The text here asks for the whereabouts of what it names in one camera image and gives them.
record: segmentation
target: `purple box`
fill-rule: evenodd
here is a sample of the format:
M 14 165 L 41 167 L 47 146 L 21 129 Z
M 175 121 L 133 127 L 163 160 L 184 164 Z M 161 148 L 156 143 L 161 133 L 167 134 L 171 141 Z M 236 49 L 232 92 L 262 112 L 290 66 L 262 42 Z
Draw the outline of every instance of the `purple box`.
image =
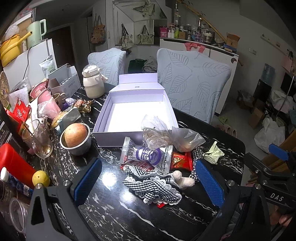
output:
M 178 127 L 165 89 L 157 82 L 157 73 L 119 75 L 119 84 L 110 90 L 94 126 L 98 145 L 122 147 L 125 137 L 142 145 L 145 115 L 158 116 L 169 129 Z

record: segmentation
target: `yellow pot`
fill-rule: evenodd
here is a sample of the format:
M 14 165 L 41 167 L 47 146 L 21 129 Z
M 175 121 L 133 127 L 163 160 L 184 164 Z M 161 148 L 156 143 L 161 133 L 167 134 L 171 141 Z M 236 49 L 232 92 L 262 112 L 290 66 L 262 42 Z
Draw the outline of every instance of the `yellow pot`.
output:
M 20 38 L 19 34 L 15 34 L 10 39 L 2 43 L 0 47 L 0 59 L 3 67 L 22 53 L 20 45 L 30 35 L 32 35 L 32 31 L 27 33 L 22 38 Z

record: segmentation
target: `gingham fabric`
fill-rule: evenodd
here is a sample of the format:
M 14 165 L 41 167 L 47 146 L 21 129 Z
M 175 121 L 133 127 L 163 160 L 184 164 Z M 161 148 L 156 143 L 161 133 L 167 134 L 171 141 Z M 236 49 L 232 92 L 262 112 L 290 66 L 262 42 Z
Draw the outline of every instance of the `gingham fabric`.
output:
M 202 149 L 200 146 L 197 146 L 192 150 L 192 160 L 193 160 L 193 170 L 191 171 L 190 178 L 193 178 L 196 182 L 199 182 L 198 176 L 195 172 L 195 164 L 198 160 L 203 158 Z
M 163 174 L 154 169 L 145 172 L 139 167 L 128 166 L 124 168 L 126 179 L 122 183 L 135 191 L 144 203 L 178 204 L 182 195 L 172 187 L 179 187 L 171 173 Z

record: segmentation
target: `green kettle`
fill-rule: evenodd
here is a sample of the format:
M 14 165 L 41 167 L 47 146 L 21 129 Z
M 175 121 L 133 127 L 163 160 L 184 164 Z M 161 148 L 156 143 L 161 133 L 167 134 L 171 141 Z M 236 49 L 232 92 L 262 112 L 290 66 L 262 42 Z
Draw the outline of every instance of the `green kettle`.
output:
M 43 33 L 41 33 L 41 24 L 43 24 Z M 40 21 L 35 21 L 31 23 L 27 27 L 27 32 L 29 33 L 30 31 L 32 31 L 33 34 L 27 38 L 27 49 L 42 42 L 42 36 L 46 34 L 46 20 L 42 19 Z

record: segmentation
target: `black marble table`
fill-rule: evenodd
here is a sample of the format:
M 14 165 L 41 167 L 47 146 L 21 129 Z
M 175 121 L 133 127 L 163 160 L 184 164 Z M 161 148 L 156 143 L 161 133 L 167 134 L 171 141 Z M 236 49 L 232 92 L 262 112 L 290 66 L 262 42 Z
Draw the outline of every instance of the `black marble table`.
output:
M 106 91 L 113 86 L 106 84 Z M 105 93 L 96 99 L 91 112 L 82 114 L 82 122 L 94 128 L 101 107 L 107 97 Z M 76 99 L 89 100 L 81 87 L 73 96 Z M 243 173 L 244 144 L 211 125 L 174 110 L 180 127 L 199 132 L 206 140 L 202 145 L 208 150 L 213 142 L 225 153 L 215 169 L 226 180 L 240 184 Z M 102 173 L 95 183 L 87 201 L 79 207 L 85 221 L 101 240 L 191 240 L 203 232 L 217 213 L 201 183 L 186 189 L 178 205 L 166 205 L 159 209 L 155 204 L 145 204 L 143 200 L 122 184 L 125 174 L 120 169 L 120 148 L 99 148 L 93 138 L 92 147 L 83 156 L 71 156 L 61 148 L 59 136 L 52 132 L 56 156 L 45 160 L 34 157 L 32 165 L 46 171 L 53 184 L 58 185 L 65 179 L 72 179 L 93 157 L 102 160 Z M 75 239 L 63 211 L 58 204 L 55 210 L 65 234 Z

